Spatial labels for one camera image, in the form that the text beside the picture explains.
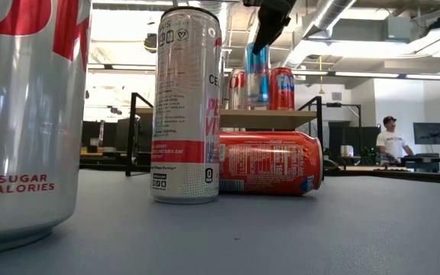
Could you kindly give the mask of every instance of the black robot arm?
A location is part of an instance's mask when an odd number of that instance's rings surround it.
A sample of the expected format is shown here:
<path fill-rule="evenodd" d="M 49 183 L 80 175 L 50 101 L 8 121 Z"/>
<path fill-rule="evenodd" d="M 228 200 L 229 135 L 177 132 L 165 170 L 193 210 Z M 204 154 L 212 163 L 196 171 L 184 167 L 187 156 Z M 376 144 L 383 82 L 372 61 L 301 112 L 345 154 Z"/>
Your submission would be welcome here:
<path fill-rule="evenodd" d="M 253 52 L 258 54 L 266 45 L 271 45 L 281 34 L 289 22 L 291 10 L 296 0 L 244 0 L 246 6 L 260 6 L 257 17 L 259 18 L 259 30 Z"/>

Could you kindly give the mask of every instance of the man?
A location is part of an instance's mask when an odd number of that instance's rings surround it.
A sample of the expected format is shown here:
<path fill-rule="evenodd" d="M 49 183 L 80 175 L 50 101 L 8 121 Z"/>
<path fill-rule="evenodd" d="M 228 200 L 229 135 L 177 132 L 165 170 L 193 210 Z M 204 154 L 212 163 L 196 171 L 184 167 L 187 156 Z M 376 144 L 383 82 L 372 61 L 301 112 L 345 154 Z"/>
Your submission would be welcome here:
<path fill-rule="evenodd" d="M 413 152 L 406 144 L 402 135 L 395 132 L 395 121 L 396 119 L 392 116 L 385 117 L 383 125 L 385 125 L 387 130 L 378 135 L 376 146 L 380 153 L 389 154 L 395 160 L 399 161 L 399 159 L 403 157 L 403 150 L 409 156 L 413 156 Z"/>

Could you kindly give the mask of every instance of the wooden shelf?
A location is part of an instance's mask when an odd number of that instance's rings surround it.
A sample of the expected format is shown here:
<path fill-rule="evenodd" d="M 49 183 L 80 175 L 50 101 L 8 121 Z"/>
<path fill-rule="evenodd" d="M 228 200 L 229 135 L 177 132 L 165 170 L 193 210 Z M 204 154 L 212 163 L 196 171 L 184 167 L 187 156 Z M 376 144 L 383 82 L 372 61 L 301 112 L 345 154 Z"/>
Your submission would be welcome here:
<path fill-rule="evenodd" d="M 138 116 L 152 116 L 152 108 L 137 108 Z M 316 119 L 315 111 L 220 110 L 222 128 L 293 130 Z"/>

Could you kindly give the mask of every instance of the gray table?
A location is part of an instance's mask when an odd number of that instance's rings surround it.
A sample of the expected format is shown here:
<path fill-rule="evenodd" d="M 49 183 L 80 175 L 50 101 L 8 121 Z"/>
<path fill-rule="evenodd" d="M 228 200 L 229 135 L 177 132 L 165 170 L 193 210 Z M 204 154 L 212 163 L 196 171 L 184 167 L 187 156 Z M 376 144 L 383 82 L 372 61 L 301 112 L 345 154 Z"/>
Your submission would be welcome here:
<path fill-rule="evenodd" d="M 76 214 L 0 253 L 0 274 L 439 274 L 440 184 L 326 178 L 306 197 L 149 197 L 149 175 L 81 171 Z"/>

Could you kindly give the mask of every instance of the white shirt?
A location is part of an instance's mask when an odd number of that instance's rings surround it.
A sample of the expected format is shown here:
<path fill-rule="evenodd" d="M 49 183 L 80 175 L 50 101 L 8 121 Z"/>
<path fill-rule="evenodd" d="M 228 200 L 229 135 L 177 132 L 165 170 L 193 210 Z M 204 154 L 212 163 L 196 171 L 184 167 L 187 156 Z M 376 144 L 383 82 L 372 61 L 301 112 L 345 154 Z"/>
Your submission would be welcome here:
<path fill-rule="evenodd" d="M 384 146 L 388 154 L 395 158 L 401 158 L 403 157 L 403 148 L 407 145 L 401 134 L 384 131 L 378 135 L 376 146 Z"/>

